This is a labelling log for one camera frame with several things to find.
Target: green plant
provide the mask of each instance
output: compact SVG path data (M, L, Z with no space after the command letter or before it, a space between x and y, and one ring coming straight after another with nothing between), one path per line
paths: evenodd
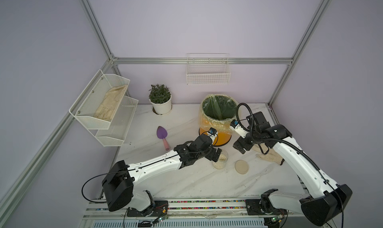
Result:
M170 99L171 94L169 88L166 87L164 84L152 85L152 89L150 89L149 91L151 91L149 94L149 99L153 103L161 104L169 101Z

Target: potted plant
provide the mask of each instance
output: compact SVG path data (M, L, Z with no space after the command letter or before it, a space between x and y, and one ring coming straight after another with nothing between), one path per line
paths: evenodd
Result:
M149 100L158 115L167 114L172 109L172 94L165 85L152 85Z

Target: clear plastic cup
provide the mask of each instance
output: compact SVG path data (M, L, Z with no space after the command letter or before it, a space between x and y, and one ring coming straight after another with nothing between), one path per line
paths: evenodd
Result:
M213 161L214 168L218 170L225 168L228 158L229 155L227 154L227 151L222 150L221 154L219 155L218 161L216 163Z

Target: pink handle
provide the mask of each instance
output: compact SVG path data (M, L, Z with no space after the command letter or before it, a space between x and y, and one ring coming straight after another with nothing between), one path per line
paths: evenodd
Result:
M166 141L166 139L164 138L164 139L162 139L163 140L163 142L164 142L164 146L165 146L165 150L166 151L169 151L170 150L170 146L169 146L169 143L167 143L167 141Z

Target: purple wall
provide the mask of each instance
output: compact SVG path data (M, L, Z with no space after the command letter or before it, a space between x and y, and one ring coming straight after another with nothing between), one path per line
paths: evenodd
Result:
M380 223L382 1L333 0L273 106L319 167L351 187L344 227Z
M129 94L140 104L149 104L151 84L166 84L172 92L172 103L201 103L207 94L231 96L237 102L267 102L286 65L230 65L229 85L187 85L186 65L119 65L123 77L130 79Z
M79 0L0 0L0 11L1 200L106 55ZM5 227L78 227L81 186L114 152L75 121Z
M291 57L320 0L90 2L117 57Z

